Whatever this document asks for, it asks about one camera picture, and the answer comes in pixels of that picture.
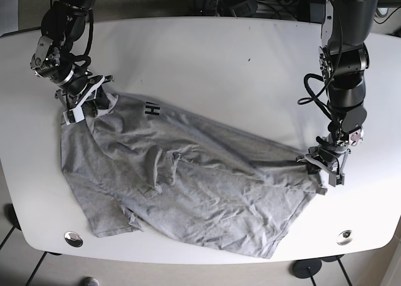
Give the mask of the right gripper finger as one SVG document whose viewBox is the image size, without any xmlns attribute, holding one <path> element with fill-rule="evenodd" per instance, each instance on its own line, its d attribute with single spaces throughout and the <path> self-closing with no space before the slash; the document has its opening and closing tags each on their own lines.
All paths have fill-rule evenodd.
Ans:
<svg viewBox="0 0 401 286">
<path fill-rule="evenodd" d="M 108 113 L 110 100 L 103 88 L 98 88 L 95 95 L 95 111 L 97 116 Z"/>
</svg>

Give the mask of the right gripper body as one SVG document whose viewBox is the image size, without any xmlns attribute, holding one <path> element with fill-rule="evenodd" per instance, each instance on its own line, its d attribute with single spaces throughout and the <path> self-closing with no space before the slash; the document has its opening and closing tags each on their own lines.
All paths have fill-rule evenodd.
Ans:
<svg viewBox="0 0 401 286">
<path fill-rule="evenodd" d="M 95 95 L 98 88 L 112 80 L 111 76 L 94 76 L 88 66 L 88 56 L 75 56 L 57 47 L 49 37 L 41 37 L 31 60 L 31 69 L 40 78 L 48 78 L 59 90 L 55 98 L 66 110 L 91 105 L 95 109 Z"/>
</svg>

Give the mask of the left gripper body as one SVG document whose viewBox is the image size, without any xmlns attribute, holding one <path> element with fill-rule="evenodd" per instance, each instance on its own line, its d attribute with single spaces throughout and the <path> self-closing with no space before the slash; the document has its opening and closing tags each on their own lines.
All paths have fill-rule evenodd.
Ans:
<svg viewBox="0 0 401 286">
<path fill-rule="evenodd" d="M 316 137 L 316 146 L 308 148 L 308 152 L 298 156 L 296 162 L 312 163 L 328 174 L 328 183 L 331 186 L 343 185 L 345 174 L 343 172 L 351 146 L 356 146 L 363 141 L 364 130 L 362 127 L 354 129 L 350 133 L 340 133 L 338 140 L 333 140 L 331 134 L 326 137 Z"/>
</svg>

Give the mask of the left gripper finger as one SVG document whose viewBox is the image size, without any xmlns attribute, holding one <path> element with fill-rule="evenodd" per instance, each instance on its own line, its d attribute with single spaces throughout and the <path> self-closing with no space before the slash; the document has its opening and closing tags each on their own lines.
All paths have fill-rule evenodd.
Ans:
<svg viewBox="0 0 401 286">
<path fill-rule="evenodd" d="M 306 163 L 306 169 L 309 175 L 319 174 L 320 168 L 312 163 Z"/>
<path fill-rule="evenodd" d="M 327 191 L 328 191 L 328 189 L 327 189 L 326 186 L 324 186 L 323 183 L 317 184 L 317 186 L 316 186 L 316 193 L 317 193 L 317 194 L 319 194 L 319 195 L 326 195 Z"/>
</svg>

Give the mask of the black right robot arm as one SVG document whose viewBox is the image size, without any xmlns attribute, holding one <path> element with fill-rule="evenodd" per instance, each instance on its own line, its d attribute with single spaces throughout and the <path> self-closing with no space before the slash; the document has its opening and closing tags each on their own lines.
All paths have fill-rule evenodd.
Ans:
<svg viewBox="0 0 401 286">
<path fill-rule="evenodd" d="M 60 90 L 56 97 L 65 105 L 67 118 L 77 122 L 73 108 L 90 105 L 106 110 L 110 101 L 102 84 L 111 76 L 93 76 L 88 69 L 94 32 L 96 0 L 51 0 L 41 22 L 41 37 L 31 59 L 36 76 L 48 78 Z"/>
</svg>

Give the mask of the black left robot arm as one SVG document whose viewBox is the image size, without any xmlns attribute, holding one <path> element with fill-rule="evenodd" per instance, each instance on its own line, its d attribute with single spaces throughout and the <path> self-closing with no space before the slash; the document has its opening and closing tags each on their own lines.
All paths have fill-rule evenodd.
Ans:
<svg viewBox="0 0 401 286">
<path fill-rule="evenodd" d="M 299 105 L 315 103 L 330 119 L 328 136 L 317 137 L 317 145 L 298 158 L 310 174 L 323 170 L 331 186 L 345 182 L 350 147 L 363 140 L 366 96 L 365 70 L 370 65 L 365 45 L 372 28 L 378 0 L 326 0 L 321 25 L 319 62 L 321 75 L 307 74 L 308 96 Z"/>
</svg>

